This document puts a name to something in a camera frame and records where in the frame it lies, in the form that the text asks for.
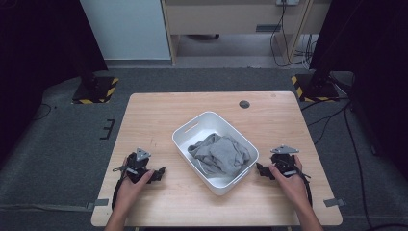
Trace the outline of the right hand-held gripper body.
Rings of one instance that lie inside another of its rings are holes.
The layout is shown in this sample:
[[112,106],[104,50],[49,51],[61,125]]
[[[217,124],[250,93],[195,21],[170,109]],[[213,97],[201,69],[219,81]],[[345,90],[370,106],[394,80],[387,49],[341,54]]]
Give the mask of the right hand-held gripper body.
[[298,153],[298,149],[281,144],[278,147],[272,148],[270,152],[272,153],[271,160],[281,174],[284,176],[292,176],[296,174],[293,154]]

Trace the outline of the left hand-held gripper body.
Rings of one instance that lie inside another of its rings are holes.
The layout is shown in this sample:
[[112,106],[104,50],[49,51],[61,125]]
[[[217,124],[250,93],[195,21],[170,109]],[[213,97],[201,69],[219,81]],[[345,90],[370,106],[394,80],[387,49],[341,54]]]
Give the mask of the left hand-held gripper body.
[[138,148],[135,152],[131,153],[124,167],[124,173],[134,183],[138,183],[142,176],[148,171],[147,164],[151,154]]

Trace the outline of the grey shorts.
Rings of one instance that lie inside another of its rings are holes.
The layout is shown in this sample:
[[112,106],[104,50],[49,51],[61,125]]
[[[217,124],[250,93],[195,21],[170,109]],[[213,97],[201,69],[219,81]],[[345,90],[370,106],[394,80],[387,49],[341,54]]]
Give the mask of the grey shorts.
[[188,147],[206,174],[236,175],[250,160],[249,151],[231,136],[209,135]]

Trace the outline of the white plastic basket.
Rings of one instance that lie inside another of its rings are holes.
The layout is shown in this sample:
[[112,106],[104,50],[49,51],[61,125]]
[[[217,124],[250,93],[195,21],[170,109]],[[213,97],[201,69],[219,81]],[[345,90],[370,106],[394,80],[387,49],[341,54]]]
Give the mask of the white plastic basket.
[[[231,136],[249,151],[250,160],[236,175],[206,174],[198,161],[188,152],[190,145],[203,141],[213,133],[220,136]],[[214,112],[204,112],[176,129],[172,134],[172,140],[186,163],[216,195],[225,195],[233,189],[248,174],[259,158],[257,148],[234,126]]]

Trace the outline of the person's left hand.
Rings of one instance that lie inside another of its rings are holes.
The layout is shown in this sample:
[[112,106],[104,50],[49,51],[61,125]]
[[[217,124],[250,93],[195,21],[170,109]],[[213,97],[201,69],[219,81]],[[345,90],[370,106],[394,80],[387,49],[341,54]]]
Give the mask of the person's left hand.
[[137,183],[133,183],[129,178],[124,178],[116,195],[114,211],[129,211],[153,173],[153,169],[148,170]]

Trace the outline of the person's right hand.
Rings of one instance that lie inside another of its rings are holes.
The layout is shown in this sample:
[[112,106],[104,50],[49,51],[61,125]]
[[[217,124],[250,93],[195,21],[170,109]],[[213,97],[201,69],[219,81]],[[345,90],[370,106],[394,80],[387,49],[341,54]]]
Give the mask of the person's right hand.
[[310,203],[307,196],[306,186],[299,174],[291,177],[285,177],[276,167],[275,164],[268,166],[269,171],[279,183],[285,196],[291,201],[295,210],[306,211],[310,209]]

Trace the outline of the black floor tape mark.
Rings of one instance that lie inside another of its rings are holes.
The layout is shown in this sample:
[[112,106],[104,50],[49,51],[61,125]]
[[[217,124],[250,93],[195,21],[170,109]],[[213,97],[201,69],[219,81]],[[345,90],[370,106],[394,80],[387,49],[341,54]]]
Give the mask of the black floor tape mark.
[[100,140],[108,140],[115,128],[115,119],[114,118],[107,118],[104,126],[102,127],[102,132],[100,136]]

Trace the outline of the grey tape strip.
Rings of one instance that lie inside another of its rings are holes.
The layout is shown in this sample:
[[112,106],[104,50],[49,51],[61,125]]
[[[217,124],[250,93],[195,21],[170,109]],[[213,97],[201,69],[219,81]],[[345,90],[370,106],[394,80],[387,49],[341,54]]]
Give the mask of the grey tape strip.
[[325,199],[323,201],[324,205],[326,207],[333,207],[333,206],[338,206],[338,207],[342,207],[346,205],[346,202],[344,199],[342,198],[331,198],[331,199]]
[[86,205],[86,208],[87,208],[88,210],[93,211],[95,207],[98,207],[98,206],[107,206],[108,203],[109,203],[109,199],[108,199],[108,198],[96,199],[94,202],[89,202],[89,203]]

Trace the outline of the black stand with striped base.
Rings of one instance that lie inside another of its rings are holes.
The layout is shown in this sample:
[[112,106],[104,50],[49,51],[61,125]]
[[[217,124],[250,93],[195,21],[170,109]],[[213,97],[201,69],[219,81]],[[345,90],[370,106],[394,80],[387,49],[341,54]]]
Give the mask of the black stand with striped base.
[[115,77],[96,77],[88,66],[74,60],[74,67],[81,83],[72,97],[73,104],[107,103],[110,101],[118,79]]
[[329,76],[327,67],[320,67],[312,73],[295,74],[291,80],[295,92],[302,102],[338,101],[339,94]]

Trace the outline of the dark grey desk label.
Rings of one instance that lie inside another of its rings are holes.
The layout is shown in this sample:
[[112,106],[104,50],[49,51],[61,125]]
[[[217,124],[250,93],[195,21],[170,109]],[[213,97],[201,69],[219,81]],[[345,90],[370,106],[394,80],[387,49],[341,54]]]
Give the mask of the dark grey desk label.
[[276,33],[280,30],[280,24],[257,24],[255,29],[257,33]]

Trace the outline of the white cabinet panel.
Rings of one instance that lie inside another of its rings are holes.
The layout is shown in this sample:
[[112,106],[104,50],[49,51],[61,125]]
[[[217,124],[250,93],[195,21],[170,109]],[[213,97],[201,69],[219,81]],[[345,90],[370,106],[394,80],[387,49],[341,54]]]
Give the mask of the white cabinet panel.
[[80,0],[105,60],[170,60],[161,0]]

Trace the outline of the black curtain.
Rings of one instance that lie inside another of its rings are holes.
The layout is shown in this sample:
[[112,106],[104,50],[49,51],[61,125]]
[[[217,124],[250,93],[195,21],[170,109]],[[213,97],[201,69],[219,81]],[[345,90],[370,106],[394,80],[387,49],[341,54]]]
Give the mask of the black curtain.
[[74,60],[107,68],[80,0],[0,0],[0,164]]
[[374,153],[408,180],[408,0],[331,0],[311,68],[355,75],[351,99]]

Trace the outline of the light wooden desk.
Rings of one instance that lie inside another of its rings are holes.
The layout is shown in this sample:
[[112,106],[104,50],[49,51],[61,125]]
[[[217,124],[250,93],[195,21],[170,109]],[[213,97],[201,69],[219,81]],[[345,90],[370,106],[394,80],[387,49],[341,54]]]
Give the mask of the light wooden desk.
[[303,35],[317,35],[332,0],[300,0],[276,6],[276,0],[161,0],[172,59],[182,35],[256,34],[257,24],[280,24],[273,33],[283,62],[293,62]]

